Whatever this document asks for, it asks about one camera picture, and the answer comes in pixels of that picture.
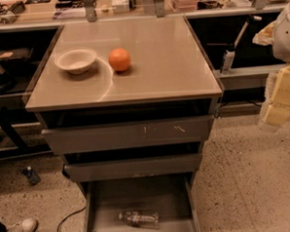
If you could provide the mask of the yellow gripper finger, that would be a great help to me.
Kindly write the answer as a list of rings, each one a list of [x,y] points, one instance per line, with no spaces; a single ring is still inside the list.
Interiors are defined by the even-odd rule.
[[[267,45],[271,45],[274,24],[275,24],[275,21],[268,23],[266,27],[260,30],[259,33],[257,33],[253,37],[252,43],[256,45],[264,46],[264,47]]]
[[[290,64],[270,73],[266,85],[262,122],[281,127],[290,117]]]

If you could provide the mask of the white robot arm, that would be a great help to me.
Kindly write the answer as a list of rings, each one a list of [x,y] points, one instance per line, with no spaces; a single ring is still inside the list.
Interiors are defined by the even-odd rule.
[[[253,42],[271,44],[273,56],[285,62],[285,67],[267,77],[258,121],[262,131],[275,132],[290,117],[290,1],[275,21],[255,35]]]

